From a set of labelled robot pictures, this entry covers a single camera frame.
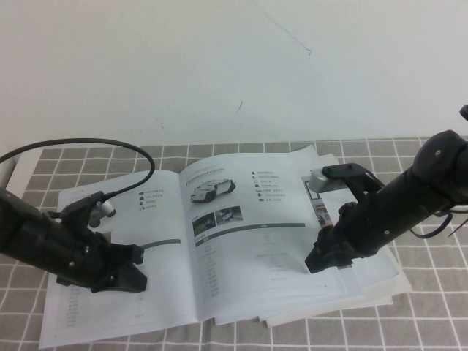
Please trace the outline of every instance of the table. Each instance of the table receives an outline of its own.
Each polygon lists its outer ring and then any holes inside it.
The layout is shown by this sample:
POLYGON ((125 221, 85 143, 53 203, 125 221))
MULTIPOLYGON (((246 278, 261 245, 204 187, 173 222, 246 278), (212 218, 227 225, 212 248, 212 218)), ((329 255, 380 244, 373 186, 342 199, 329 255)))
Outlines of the table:
MULTIPOLYGON (((340 162, 372 170, 384 183, 408 168, 425 138, 333 140, 302 143, 241 143, 148 146, 156 167, 180 172, 197 160, 237 152, 289 152, 313 145, 340 162)), ((147 170, 147 161, 122 148, 53 148, 38 153, 24 184, 23 199, 42 211, 55 211, 59 191, 147 170)), ((59 350, 468 350, 468 228, 448 238, 453 225, 427 241, 409 233, 390 245, 413 286, 397 295, 392 306, 337 311, 267 328, 255 320, 215 326, 212 320, 166 331, 124 336, 59 350)), ((440 220, 419 226, 428 233, 440 220)), ((46 274, 0 256, 0 350, 38 348, 44 309, 46 274)))

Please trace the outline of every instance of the book page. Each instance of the book page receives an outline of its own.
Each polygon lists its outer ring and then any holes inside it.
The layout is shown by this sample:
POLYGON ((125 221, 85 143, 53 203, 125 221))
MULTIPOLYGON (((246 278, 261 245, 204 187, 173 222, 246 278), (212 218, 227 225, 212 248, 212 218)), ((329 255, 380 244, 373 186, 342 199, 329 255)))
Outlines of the book page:
MULTIPOLYGON (((315 151, 311 148, 305 148, 293 153, 293 156, 295 158, 296 167, 303 168, 298 172, 303 173, 307 168, 307 160, 315 157, 315 151)), ((333 157, 328 157, 326 162, 327 165, 337 163, 338 162, 333 157)), ((316 196, 317 195, 311 192, 311 197, 316 196)), ((339 220, 339 209, 345 203, 355 201, 349 189, 323 193, 320 194, 320 197, 322 198, 324 213, 326 213, 325 217, 330 219, 332 223, 336 223, 339 220)), ((267 320, 269 326, 274 326, 336 309, 351 308, 357 303, 364 303, 383 296, 410 290, 410 285, 407 284, 406 277, 398 263, 391 257, 391 253, 387 248, 382 248, 372 257, 353 260, 351 268, 340 270, 340 272, 350 269, 354 270, 358 281, 361 283, 364 295, 357 294, 356 290, 349 290, 346 294, 317 299, 311 303, 297 303, 295 308, 291 305, 292 308, 289 311, 272 309, 262 314, 260 319, 267 320)))
MULTIPOLYGON (((88 186, 64 190, 59 208, 97 191, 121 189, 144 177, 126 175, 88 186)), ((178 175, 156 171, 138 188, 112 199, 115 216, 93 229, 115 244, 145 248, 148 278, 142 293, 96 292, 56 283, 49 275, 41 347, 126 336, 197 322, 192 272, 178 175)))
POLYGON ((236 303, 341 292, 335 268, 304 260, 320 225, 288 154, 229 154, 180 174, 198 297, 207 315, 236 303))
POLYGON ((259 318, 266 320, 269 316, 288 313, 293 309, 312 307, 321 307, 327 305, 330 301, 339 302, 343 298, 362 298, 365 293, 359 284, 355 271, 352 268, 344 268, 338 270, 343 285, 347 290, 343 293, 333 295, 311 295, 311 296, 290 296, 288 298, 272 298, 259 302, 254 311, 240 306, 237 309, 232 309, 231 315, 220 315, 215 317, 217 325, 235 322, 237 320, 247 320, 259 318))

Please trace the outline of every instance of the scratch mark on wall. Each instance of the scratch mark on wall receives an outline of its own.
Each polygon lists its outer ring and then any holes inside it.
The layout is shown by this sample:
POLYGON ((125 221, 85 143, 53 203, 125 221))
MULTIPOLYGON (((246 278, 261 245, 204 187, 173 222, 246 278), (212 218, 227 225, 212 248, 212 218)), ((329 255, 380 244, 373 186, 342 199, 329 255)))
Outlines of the scratch mark on wall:
POLYGON ((290 37, 292 37, 300 46, 302 46, 304 49, 306 49, 307 52, 309 53, 309 55, 312 53, 312 51, 308 47, 306 47, 302 43, 302 41, 300 41, 298 38, 296 38, 293 33, 291 33, 285 27, 283 27, 283 25, 280 22, 278 22, 273 16, 271 16, 268 12, 266 12, 259 4, 257 4, 257 6, 260 9, 260 11, 262 11, 266 15, 266 17, 268 17, 269 20, 271 20, 271 22, 276 24, 276 26, 278 26, 282 31, 286 32, 286 34, 288 34, 290 37))

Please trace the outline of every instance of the small image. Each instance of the small image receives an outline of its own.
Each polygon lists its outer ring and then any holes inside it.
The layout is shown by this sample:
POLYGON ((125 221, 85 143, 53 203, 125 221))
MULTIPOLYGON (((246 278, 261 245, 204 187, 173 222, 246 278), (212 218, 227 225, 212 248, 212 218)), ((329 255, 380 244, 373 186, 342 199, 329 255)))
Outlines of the small image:
POLYGON ((195 236, 205 232, 208 229, 215 228, 216 220, 214 218, 214 213, 206 214, 205 216, 200 217, 192 222, 193 233, 195 236))
POLYGON ((218 225, 239 222, 243 220, 240 206, 223 208, 222 210, 216 211, 214 214, 216 216, 216 223, 218 225))
POLYGON ((314 205, 315 215, 317 216, 317 220, 319 221, 320 227, 327 227, 328 225, 332 225, 333 222, 331 221, 330 215, 327 212, 327 208, 323 204, 323 201, 317 201, 314 205))
POLYGON ((235 183, 232 179, 222 179, 221 181, 206 181, 197 186, 190 201, 193 203, 210 203, 216 196, 229 194, 235 189, 235 183))

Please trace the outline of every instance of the black cable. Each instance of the black cable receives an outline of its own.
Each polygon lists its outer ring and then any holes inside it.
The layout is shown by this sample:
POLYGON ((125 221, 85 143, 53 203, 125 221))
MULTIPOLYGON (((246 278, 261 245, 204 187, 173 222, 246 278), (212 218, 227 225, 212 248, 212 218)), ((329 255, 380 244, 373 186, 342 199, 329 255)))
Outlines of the black cable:
POLYGON ((449 225, 450 221, 453 218, 453 215, 452 215, 451 212, 437 212, 434 215, 437 216, 437 217, 442 217, 442 216, 445 216, 445 215, 447 216, 447 217, 445 217, 444 222, 436 230, 430 232, 429 234, 425 234, 425 235, 417 234, 413 229, 410 229, 409 231, 416 238, 419 238, 419 239, 429 239, 429 238, 432 238, 432 237, 436 236, 437 234, 440 234, 449 225))
POLYGON ((95 137, 75 137, 70 139, 55 139, 55 140, 47 140, 47 141, 40 141, 38 143, 32 143, 21 148, 17 148, 16 150, 10 151, 9 153, 0 157, 0 163, 7 161, 8 159, 23 153, 24 151, 32 150, 33 148, 43 148, 44 146, 52 146, 52 145, 61 145, 61 144, 82 144, 82 143, 92 143, 92 144, 108 144, 108 145, 115 145, 120 146, 122 148, 129 148, 130 150, 138 152, 140 155, 143 155, 150 163, 151 169, 149 170, 148 174, 145 178, 137 183, 126 186, 123 189, 117 190, 115 192, 109 192, 108 194, 104 195, 104 201, 109 200, 110 198, 119 195, 123 192, 128 192, 140 186, 141 184, 145 183, 154 173, 156 169, 156 165, 154 164, 154 160, 152 159, 151 155, 148 154, 141 148, 134 146, 132 144, 124 143, 123 141, 111 140, 111 139, 99 139, 95 137))
POLYGON ((465 219, 465 221, 462 222, 453 232, 451 232, 449 236, 452 236, 453 234, 455 234, 458 231, 458 229, 463 227, 467 222, 468 222, 468 219, 465 219))

